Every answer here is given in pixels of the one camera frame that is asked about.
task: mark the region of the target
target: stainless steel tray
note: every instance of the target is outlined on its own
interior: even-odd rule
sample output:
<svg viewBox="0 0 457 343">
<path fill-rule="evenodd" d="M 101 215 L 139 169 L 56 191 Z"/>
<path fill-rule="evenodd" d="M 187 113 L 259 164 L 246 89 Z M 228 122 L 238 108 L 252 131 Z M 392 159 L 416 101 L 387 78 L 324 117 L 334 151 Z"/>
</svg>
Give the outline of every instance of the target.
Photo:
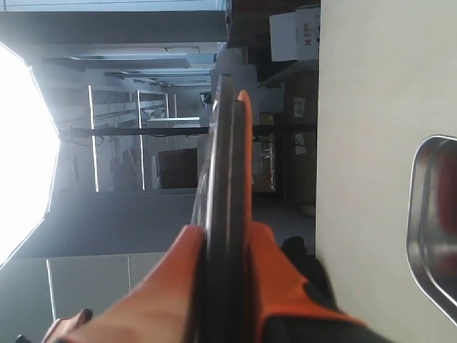
<svg viewBox="0 0 457 343">
<path fill-rule="evenodd" d="M 419 287 L 457 324 L 457 139 L 427 138 L 416 152 L 406 239 Z"/>
</svg>

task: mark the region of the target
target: label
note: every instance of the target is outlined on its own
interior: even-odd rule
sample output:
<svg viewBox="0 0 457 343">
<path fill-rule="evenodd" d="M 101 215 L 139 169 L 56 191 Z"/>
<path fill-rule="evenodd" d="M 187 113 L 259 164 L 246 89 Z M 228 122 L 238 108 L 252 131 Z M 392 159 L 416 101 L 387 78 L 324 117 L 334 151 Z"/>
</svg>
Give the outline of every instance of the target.
<svg viewBox="0 0 457 343">
<path fill-rule="evenodd" d="M 306 153 L 305 136 L 303 134 L 295 135 L 295 155 Z"/>
<path fill-rule="evenodd" d="M 306 99 L 293 98 L 293 116 L 296 118 L 303 118 L 305 115 Z"/>
</svg>

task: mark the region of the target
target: metal tray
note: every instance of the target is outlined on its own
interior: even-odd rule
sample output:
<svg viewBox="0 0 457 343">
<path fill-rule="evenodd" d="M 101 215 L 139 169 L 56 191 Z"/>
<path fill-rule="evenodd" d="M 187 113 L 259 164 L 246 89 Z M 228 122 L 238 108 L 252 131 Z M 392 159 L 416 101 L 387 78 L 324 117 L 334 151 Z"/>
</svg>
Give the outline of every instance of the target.
<svg viewBox="0 0 457 343">
<path fill-rule="evenodd" d="M 406 239 L 423 292 L 457 324 L 457 139 L 427 138 L 413 164 Z"/>
</svg>

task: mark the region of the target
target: paper sign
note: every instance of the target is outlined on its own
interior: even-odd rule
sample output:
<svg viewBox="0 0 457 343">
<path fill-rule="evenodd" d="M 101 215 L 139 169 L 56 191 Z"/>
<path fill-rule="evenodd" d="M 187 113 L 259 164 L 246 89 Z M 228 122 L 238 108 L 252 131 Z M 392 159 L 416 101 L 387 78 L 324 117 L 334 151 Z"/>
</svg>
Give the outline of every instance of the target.
<svg viewBox="0 0 457 343">
<path fill-rule="evenodd" d="M 305 154 L 305 136 L 303 134 L 295 135 L 295 155 Z"/>
<path fill-rule="evenodd" d="M 293 98 L 293 116 L 296 118 L 303 118 L 305 115 L 306 99 Z"/>
</svg>

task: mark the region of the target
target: white box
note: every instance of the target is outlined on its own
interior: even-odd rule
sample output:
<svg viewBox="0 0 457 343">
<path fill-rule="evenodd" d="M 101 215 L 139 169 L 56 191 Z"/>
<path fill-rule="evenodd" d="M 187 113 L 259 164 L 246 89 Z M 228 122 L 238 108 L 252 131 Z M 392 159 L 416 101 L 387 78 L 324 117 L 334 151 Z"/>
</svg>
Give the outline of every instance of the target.
<svg viewBox="0 0 457 343">
<path fill-rule="evenodd" d="M 271 60 L 317 60 L 320 33 L 320 7 L 270 16 Z"/>
</svg>

